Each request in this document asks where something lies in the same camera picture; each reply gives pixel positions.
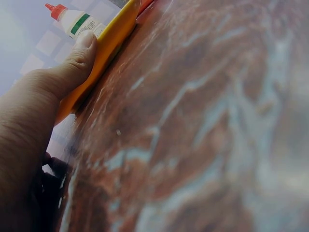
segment red bottle cap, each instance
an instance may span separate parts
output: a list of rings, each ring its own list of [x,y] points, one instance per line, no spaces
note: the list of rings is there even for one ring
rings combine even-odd
[[[67,7],[65,7],[64,5],[57,5],[57,6],[53,6],[51,4],[45,4],[45,6],[52,12],[51,13],[51,17],[54,18],[55,20],[59,21],[59,16],[61,15],[61,13],[64,10],[67,10]]]

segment bottle label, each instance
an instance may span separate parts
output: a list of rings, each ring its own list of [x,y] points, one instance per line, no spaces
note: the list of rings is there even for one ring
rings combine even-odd
[[[91,30],[98,38],[105,28],[105,25],[98,22],[90,15],[83,14],[75,25],[73,25],[72,29],[69,30],[69,36],[76,40],[84,30]]]

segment white bottle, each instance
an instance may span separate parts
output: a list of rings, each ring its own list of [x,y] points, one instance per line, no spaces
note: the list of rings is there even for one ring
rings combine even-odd
[[[61,4],[57,6],[45,4],[45,6],[51,10],[51,17],[61,23],[65,33],[75,40],[84,30],[93,31],[98,38],[106,28],[84,11],[68,10]]]

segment green label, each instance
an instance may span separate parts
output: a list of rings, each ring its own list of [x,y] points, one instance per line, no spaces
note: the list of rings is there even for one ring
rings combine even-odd
[[[82,24],[90,17],[90,15],[88,14],[84,14],[78,21],[77,23],[74,25],[74,27],[71,30],[71,33],[73,35],[76,34],[76,32],[78,31],[78,29],[82,26]]]

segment brown marble pattern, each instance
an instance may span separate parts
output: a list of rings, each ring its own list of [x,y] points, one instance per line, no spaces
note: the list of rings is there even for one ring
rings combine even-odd
[[[70,131],[56,231],[309,231],[309,1],[158,0]]]

